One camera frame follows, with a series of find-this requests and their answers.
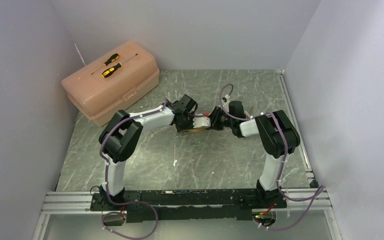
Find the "orange cloth napkin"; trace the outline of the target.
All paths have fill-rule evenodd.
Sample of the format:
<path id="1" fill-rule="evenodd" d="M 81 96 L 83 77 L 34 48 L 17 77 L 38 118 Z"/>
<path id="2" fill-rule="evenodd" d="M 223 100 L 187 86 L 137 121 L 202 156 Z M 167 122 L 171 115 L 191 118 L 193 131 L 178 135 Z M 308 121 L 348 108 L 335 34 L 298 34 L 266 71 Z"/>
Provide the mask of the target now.
<path id="1" fill-rule="evenodd" d="M 197 132 L 201 132 L 201 131 L 210 130 L 211 128 L 210 127 L 197 127 L 197 128 L 186 129 L 186 128 L 181 128 L 180 126 L 176 126 L 175 129 L 178 133 L 180 133 L 180 132 L 197 133 Z"/>

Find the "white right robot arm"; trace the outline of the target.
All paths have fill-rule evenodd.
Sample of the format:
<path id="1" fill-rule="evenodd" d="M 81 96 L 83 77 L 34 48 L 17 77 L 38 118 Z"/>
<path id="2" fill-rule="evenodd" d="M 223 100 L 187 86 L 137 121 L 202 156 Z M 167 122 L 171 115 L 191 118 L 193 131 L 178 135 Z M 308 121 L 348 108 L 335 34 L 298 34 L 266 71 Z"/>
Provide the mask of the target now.
<path id="1" fill-rule="evenodd" d="M 210 127 L 214 130 L 230 128 L 238 138 L 259 136 L 266 160 L 258 180 L 262 190 L 255 194 L 255 200 L 260 207 L 267 208 L 275 201 L 272 191 L 281 187 L 288 155 L 300 146 L 301 138 L 284 110 L 247 116 L 241 101 L 229 102 L 227 107 L 214 108 L 209 115 Z"/>

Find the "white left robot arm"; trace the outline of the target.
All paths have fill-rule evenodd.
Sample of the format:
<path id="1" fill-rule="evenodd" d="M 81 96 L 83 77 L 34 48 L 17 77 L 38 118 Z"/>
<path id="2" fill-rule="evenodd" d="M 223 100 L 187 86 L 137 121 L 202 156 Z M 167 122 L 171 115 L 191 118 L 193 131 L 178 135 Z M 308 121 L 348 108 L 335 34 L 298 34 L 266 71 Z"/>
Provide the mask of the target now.
<path id="1" fill-rule="evenodd" d="M 135 152 L 141 134 L 171 125 L 187 127 L 197 108 L 197 102 L 185 94 L 174 102 L 165 99 L 151 110 L 138 113 L 119 110 L 114 114 L 99 137 L 99 155 L 105 161 L 100 192 L 105 195 L 103 202 L 109 209 L 117 210 L 124 203 L 126 163 Z"/>

